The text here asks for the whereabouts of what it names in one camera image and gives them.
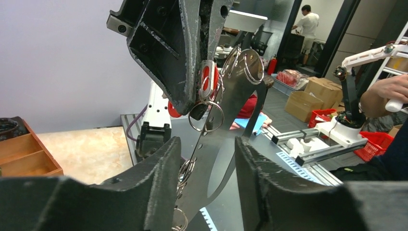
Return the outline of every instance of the cardboard box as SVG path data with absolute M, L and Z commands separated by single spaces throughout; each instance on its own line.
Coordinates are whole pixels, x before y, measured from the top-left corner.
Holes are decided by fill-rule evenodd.
M 408 59 L 403 57 L 391 58 L 387 63 L 387 67 L 398 71 L 408 71 Z
M 289 96 L 285 111 L 303 122 L 309 122 L 313 110 L 319 110 L 323 101 L 304 91 L 294 91 Z
M 322 109 L 330 109 L 343 99 L 342 86 L 325 78 L 310 77 L 305 92 L 323 101 Z
M 388 133 L 388 135 L 390 135 L 390 136 L 392 136 L 392 137 L 395 137 L 395 135 L 398 133 L 398 131 L 400 130 L 401 127 L 402 127 L 402 124 L 401 124 L 401 125 L 394 126 L 394 127 L 390 130 L 390 132 Z
M 345 111 L 344 103 L 343 102 L 335 102 L 333 104 L 332 109 L 336 109 L 336 112 L 332 113 L 332 116 L 337 116 L 337 112 L 343 112 Z

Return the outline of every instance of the office chair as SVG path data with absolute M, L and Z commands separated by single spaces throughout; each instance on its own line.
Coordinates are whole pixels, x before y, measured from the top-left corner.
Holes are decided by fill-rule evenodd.
M 254 49 L 260 56 L 265 54 L 268 47 L 268 41 L 273 34 L 272 32 L 267 32 L 263 29 L 264 25 L 261 25 L 251 40 L 251 48 Z
M 286 60 L 290 69 L 296 68 L 296 61 L 302 56 L 303 40 L 305 37 L 296 34 L 289 34 L 282 59 Z

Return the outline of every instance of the wooden tray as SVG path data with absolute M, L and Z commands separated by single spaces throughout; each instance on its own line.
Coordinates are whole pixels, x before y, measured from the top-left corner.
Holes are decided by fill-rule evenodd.
M 2 177 L 60 176 L 63 169 L 24 121 L 28 134 L 0 141 Z

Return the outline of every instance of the blue paper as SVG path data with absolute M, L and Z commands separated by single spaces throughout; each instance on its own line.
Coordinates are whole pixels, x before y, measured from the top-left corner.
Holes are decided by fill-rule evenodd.
M 256 120 L 256 123 L 254 126 L 254 130 L 253 130 L 253 133 L 256 133 L 255 135 L 259 135 L 262 133 L 261 128 L 266 119 L 267 119 L 266 115 L 259 114 L 258 119 Z M 235 119 L 234 122 L 238 124 L 241 128 L 246 128 L 246 126 L 248 125 L 249 119 Z

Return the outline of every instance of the red basket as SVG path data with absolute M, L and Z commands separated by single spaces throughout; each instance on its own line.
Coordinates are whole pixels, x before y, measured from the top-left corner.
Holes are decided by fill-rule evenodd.
M 354 153 L 364 161 L 370 161 L 376 155 L 382 155 L 390 146 L 394 138 L 385 132 L 360 132 L 361 136 L 367 138 L 364 148 L 355 150 Z
M 315 110 L 312 111 L 312 116 L 310 117 L 309 121 L 309 128 L 314 128 L 317 123 L 321 123 L 322 121 L 317 121 L 316 117 L 322 118 L 325 122 L 329 122 L 331 120 L 330 115 L 335 113 L 336 109 L 326 109 L 326 110 Z

